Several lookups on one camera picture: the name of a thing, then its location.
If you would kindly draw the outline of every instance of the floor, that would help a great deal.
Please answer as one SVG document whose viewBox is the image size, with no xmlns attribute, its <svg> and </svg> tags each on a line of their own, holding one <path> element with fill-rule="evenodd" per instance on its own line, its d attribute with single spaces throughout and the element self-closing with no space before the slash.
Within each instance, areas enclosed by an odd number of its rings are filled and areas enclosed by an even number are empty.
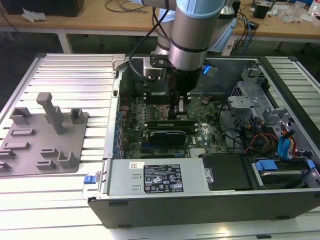
<svg viewBox="0 0 320 240">
<path fill-rule="evenodd" d="M 48 33 L 24 33 L 21 37 L 13 33 L 13 42 L 2 40 L 0 42 L 0 109 L 4 107 L 19 81 L 28 70 L 37 53 L 62 53 L 61 45 L 55 34 Z M 104 36 L 104 45 L 100 44 L 97 35 L 71 35 L 70 40 L 74 53 L 87 54 L 129 54 L 141 37 L 135 36 Z M 139 54 L 148 54 L 156 48 L 157 39 L 150 37 L 142 47 L 138 49 Z M 252 41 L 245 56 L 296 56 L 299 61 L 320 81 L 319 53 L 320 47 L 310 45 L 305 53 L 300 50 L 305 43 L 286 42 L 280 51 L 275 51 L 276 43 L 268 41 Z M 239 55 L 242 49 L 233 55 Z"/>
</svg>

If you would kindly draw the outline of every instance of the motherboard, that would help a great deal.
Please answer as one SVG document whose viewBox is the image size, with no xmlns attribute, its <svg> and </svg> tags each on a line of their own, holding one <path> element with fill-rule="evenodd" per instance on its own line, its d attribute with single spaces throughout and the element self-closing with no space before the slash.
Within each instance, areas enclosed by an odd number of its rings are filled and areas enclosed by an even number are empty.
<svg viewBox="0 0 320 240">
<path fill-rule="evenodd" d="M 127 98 L 121 101 L 123 117 L 123 145 L 125 159 L 197 158 L 205 153 L 226 153 L 228 147 L 222 138 L 218 115 L 224 102 L 213 101 L 209 95 L 194 94 L 184 106 L 185 114 L 175 121 L 191 122 L 194 132 L 186 133 L 180 145 L 157 145 L 148 141 L 146 125 L 157 122 L 166 129 L 170 126 L 168 104 L 147 104 L 143 98 Z"/>
</svg>

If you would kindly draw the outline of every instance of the white sticker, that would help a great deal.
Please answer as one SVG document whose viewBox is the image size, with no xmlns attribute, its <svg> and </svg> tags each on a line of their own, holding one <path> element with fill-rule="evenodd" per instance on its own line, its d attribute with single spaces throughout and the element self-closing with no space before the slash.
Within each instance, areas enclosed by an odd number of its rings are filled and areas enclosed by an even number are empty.
<svg viewBox="0 0 320 240">
<path fill-rule="evenodd" d="M 130 169 L 143 169 L 145 165 L 144 161 L 131 161 L 130 162 Z"/>
</svg>

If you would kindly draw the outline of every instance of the wooden desk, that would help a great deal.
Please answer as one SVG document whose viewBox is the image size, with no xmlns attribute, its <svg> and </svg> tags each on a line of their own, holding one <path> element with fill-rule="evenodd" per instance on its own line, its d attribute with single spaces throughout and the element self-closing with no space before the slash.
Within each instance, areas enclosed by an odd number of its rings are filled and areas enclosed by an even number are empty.
<svg viewBox="0 0 320 240">
<path fill-rule="evenodd" d="M 251 0 L 242 0 L 248 4 Z M 152 27 L 151 7 L 146 7 L 148 13 L 124 12 L 116 13 L 105 9 L 106 0 L 85 0 L 83 9 L 77 17 L 47 16 L 46 21 L 29 22 L 21 15 L 8 15 L 8 20 L 21 32 L 54 33 L 57 34 L 64 53 L 72 53 L 68 34 L 94 34 L 94 35 L 127 35 L 143 36 Z M 135 3 L 128 3 L 128 8 L 139 7 Z M 119 10 L 115 2 L 109 8 Z M 311 22 L 282 23 L 277 16 L 272 15 L 265 19 L 253 18 L 253 13 L 244 9 L 243 13 L 250 21 L 260 24 L 255 33 L 255 40 L 281 41 L 281 42 L 320 42 L 320 28 Z M 0 31 L 12 32 L 13 29 L 6 20 L 0 16 Z M 238 23 L 230 42 L 234 42 L 243 33 Z"/>
</svg>

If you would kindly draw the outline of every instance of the power supply label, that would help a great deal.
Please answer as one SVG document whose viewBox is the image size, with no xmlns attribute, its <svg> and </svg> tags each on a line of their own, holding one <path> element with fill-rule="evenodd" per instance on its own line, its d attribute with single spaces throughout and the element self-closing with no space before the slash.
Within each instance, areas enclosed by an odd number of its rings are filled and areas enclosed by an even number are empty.
<svg viewBox="0 0 320 240">
<path fill-rule="evenodd" d="M 184 191 L 180 164 L 144 165 L 146 194 L 180 193 Z"/>
</svg>

